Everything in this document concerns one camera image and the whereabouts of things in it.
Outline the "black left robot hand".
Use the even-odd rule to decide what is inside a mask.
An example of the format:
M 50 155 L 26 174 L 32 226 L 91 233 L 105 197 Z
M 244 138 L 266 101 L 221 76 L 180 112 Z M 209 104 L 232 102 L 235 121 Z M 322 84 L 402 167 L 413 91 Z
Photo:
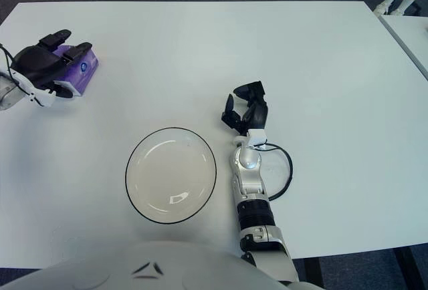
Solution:
M 71 46 L 61 54 L 56 51 L 72 34 L 68 29 L 46 35 L 36 45 L 22 49 L 13 59 L 12 69 L 25 76 L 37 89 L 55 91 L 60 98 L 72 98 L 71 90 L 57 84 L 92 48 L 89 42 Z

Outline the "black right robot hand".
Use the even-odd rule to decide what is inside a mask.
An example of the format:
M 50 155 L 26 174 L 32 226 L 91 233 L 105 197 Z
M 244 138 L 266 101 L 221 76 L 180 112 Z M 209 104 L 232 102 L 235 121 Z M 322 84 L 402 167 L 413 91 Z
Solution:
M 247 111 L 240 116 L 233 109 L 233 96 L 229 94 L 221 120 L 242 136 L 246 136 L 248 130 L 263 130 L 268 116 L 268 105 L 264 100 L 265 91 L 262 83 L 257 81 L 239 86 L 233 93 L 247 102 Z

